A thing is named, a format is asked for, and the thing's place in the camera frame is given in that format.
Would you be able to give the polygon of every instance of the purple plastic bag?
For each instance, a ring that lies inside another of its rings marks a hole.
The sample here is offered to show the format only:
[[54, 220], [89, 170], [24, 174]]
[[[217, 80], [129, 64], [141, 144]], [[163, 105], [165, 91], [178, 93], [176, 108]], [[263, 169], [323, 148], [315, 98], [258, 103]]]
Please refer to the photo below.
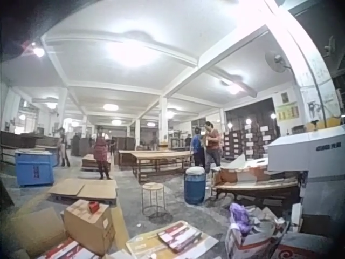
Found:
[[242, 235], [248, 234], [252, 229], [252, 225], [247, 210], [243, 206], [233, 202], [230, 205], [229, 211], [232, 213], [233, 219], [238, 225]]

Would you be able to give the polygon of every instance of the printing machine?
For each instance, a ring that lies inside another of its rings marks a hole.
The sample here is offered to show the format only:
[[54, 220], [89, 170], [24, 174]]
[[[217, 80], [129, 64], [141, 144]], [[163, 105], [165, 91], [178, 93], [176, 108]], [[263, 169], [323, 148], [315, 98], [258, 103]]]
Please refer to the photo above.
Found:
[[268, 146], [269, 171], [298, 171], [303, 213], [345, 222], [345, 125], [280, 137]]

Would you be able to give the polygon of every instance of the red jacket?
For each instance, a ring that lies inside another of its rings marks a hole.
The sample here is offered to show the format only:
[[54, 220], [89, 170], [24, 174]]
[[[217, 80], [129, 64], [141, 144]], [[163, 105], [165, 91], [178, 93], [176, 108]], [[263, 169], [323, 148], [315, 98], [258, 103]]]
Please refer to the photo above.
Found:
[[108, 159], [108, 146], [105, 138], [97, 137], [93, 149], [93, 158], [96, 161], [107, 161]]

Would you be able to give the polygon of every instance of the man in blue shirt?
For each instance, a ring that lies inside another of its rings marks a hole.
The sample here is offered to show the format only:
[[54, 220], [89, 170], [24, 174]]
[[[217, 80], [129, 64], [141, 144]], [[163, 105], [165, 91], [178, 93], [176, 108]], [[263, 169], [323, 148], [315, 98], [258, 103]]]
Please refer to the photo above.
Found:
[[205, 168], [205, 153], [201, 145], [200, 129], [195, 128], [194, 131], [195, 135], [190, 141], [190, 152], [193, 154], [195, 166], [202, 166]]

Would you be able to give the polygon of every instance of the blue barrel lid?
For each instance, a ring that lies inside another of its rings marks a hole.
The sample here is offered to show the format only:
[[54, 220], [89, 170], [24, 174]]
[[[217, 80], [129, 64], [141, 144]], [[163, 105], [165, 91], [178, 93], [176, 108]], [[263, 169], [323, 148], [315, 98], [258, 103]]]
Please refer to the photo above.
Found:
[[190, 175], [201, 175], [205, 173], [205, 169], [201, 166], [192, 166], [189, 167], [185, 173]]

